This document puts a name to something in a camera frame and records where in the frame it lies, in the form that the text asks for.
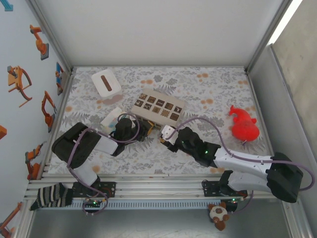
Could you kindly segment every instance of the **red stuffed fish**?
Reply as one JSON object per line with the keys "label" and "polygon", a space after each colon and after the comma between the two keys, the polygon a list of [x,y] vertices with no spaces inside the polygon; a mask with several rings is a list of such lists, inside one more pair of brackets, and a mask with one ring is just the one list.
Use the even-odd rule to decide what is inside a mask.
{"label": "red stuffed fish", "polygon": [[236,114],[233,118],[234,126],[232,127],[232,135],[242,141],[255,140],[260,131],[255,125],[257,119],[251,118],[249,113],[240,108],[234,108],[233,105],[230,108],[229,115]]}

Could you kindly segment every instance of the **small square tile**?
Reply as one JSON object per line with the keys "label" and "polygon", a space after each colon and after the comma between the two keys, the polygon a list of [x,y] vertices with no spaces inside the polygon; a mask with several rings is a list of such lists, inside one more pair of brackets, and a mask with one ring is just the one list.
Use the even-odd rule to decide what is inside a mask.
{"label": "small square tile", "polygon": [[163,110],[160,115],[167,118],[168,115],[169,115],[169,111],[168,110]]}
{"label": "small square tile", "polygon": [[155,100],[156,100],[155,97],[149,97],[148,102],[149,102],[149,103],[154,103]]}
{"label": "small square tile", "polygon": [[164,105],[165,101],[158,99],[156,105],[162,107]]}
{"label": "small square tile", "polygon": [[143,108],[146,109],[146,110],[150,110],[151,106],[152,106],[151,104],[145,103]]}
{"label": "small square tile", "polygon": [[175,120],[175,121],[177,121],[178,117],[179,117],[179,115],[175,114],[175,113],[172,113],[172,115],[170,115],[170,119]]}
{"label": "small square tile", "polygon": [[174,112],[176,113],[180,113],[182,111],[181,108],[179,108],[178,106],[175,107]]}
{"label": "small square tile", "polygon": [[134,105],[138,106],[138,107],[141,107],[143,105],[143,101],[137,100]]}
{"label": "small square tile", "polygon": [[160,108],[158,108],[158,107],[154,107],[152,110],[152,112],[154,112],[154,113],[159,113],[159,111],[160,111]]}
{"label": "small square tile", "polygon": [[165,108],[169,109],[169,110],[172,110],[173,106],[174,105],[172,103],[166,103]]}
{"label": "small square tile", "polygon": [[144,94],[144,93],[142,93],[142,94],[139,96],[139,98],[145,100],[145,99],[147,98],[147,95]]}

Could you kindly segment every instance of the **floral tablecloth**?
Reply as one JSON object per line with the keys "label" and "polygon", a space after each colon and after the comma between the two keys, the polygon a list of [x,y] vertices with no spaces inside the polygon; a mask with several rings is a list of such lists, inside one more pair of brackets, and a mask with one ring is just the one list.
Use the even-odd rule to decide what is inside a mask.
{"label": "floral tablecloth", "polygon": [[[230,106],[247,110],[257,118],[251,88],[242,67],[110,67],[122,87],[122,97],[102,100],[91,76],[106,67],[79,67],[74,73],[71,92],[62,117],[58,136],[81,121],[87,126],[103,130],[100,122],[116,107],[130,111],[144,88],[186,101],[181,122],[196,116],[214,121],[226,145],[236,151],[268,155],[262,133],[253,142],[242,145],[231,135]],[[220,144],[211,125],[194,121],[188,125],[202,140]],[[154,130],[144,142],[126,147],[117,157],[92,151],[89,162],[98,174],[208,174],[222,173],[223,168],[206,168],[178,151],[172,153],[158,140]],[[66,174],[66,163],[52,155],[49,173]]]}

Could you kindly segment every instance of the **small white box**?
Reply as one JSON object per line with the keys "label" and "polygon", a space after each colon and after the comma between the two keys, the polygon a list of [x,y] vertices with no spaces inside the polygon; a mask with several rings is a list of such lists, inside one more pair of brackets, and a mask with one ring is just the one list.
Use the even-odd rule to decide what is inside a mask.
{"label": "small white box", "polygon": [[91,76],[98,93],[103,99],[111,99],[122,94],[121,86],[110,69],[105,69]]}

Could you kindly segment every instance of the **brown plush toy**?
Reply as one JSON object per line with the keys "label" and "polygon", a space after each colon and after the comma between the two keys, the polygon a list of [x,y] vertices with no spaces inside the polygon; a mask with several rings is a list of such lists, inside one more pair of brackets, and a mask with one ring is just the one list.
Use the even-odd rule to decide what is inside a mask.
{"label": "brown plush toy", "polygon": [[210,210],[209,216],[216,228],[223,231],[226,228],[225,221],[228,221],[230,218],[226,210],[226,204],[224,202],[221,202],[219,206],[209,204],[208,209]]}

